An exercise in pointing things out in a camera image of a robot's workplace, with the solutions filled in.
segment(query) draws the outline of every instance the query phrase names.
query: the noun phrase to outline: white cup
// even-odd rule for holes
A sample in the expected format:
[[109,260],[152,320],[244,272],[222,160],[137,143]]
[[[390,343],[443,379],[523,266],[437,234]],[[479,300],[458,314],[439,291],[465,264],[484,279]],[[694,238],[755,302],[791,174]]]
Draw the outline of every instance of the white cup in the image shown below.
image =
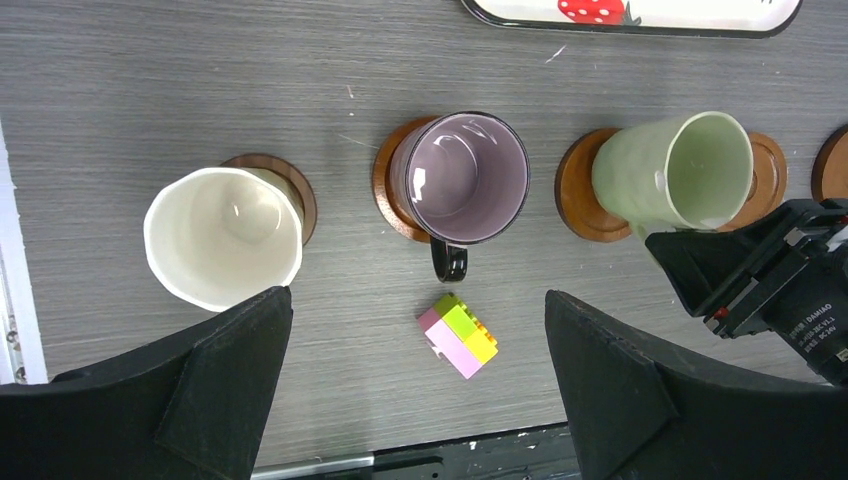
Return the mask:
[[197,170],[162,189],[144,218],[153,274],[172,294],[213,312],[289,285],[302,239],[300,196],[257,168]]

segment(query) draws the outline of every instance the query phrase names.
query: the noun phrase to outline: tray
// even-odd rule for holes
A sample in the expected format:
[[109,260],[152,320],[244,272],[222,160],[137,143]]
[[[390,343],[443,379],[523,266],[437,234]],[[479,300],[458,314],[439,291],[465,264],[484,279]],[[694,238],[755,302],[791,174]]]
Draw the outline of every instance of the tray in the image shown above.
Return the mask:
[[480,20],[528,27],[665,35],[769,37],[801,0],[462,0]]

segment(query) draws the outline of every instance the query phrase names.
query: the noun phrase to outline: pale green cup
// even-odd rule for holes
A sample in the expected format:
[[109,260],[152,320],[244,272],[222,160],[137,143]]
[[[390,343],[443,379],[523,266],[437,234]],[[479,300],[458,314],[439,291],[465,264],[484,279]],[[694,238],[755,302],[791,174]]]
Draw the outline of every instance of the pale green cup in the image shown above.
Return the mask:
[[754,154],[742,125],[703,112],[626,128],[601,146],[592,186],[643,240],[677,228],[714,230],[742,208]]

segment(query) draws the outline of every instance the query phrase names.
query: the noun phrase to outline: round coaster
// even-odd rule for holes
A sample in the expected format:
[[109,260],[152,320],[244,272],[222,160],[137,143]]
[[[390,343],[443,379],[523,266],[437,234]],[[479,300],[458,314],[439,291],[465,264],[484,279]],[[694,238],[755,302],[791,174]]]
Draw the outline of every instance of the round coaster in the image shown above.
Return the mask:
[[562,220],[577,236],[595,242],[615,242],[630,235],[630,225],[601,207],[592,188],[592,164],[601,145],[618,128],[585,135],[566,152],[557,170],[554,198]]
[[315,224],[318,222],[318,202],[315,192],[309,181],[300,173],[294,165],[282,158],[266,155],[264,153],[247,153],[233,157],[222,163],[223,167],[241,168],[264,168],[271,170],[277,175],[288,180],[300,195],[300,203],[303,205],[303,244],[306,245],[315,232]]
[[813,198],[848,198],[848,125],[827,139],[813,164]]
[[380,213],[398,233],[410,240],[422,243],[430,243],[430,235],[419,227],[414,219],[394,204],[394,192],[391,190],[392,186],[388,178],[389,166],[392,163],[392,155],[394,155],[400,142],[416,128],[422,127],[437,118],[439,117],[419,118],[392,132],[377,152],[377,158],[374,159],[374,167],[371,170],[371,189],[374,192],[374,199],[377,201],[377,208],[380,209]]
[[719,232],[730,232],[746,227],[765,217],[783,202],[789,171],[786,157],[780,146],[762,133],[750,133],[751,147],[754,150],[754,176],[748,198],[739,213],[726,224],[718,228]]

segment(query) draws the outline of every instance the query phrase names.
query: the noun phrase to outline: lavender mug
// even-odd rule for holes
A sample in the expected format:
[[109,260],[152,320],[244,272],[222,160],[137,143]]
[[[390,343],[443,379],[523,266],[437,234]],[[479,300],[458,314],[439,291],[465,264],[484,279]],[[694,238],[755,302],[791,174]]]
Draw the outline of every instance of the lavender mug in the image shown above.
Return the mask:
[[527,198],[530,162],[518,135],[481,112],[453,113],[412,131],[392,155],[395,204],[430,235],[436,276],[458,282],[465,247],[512,224]]

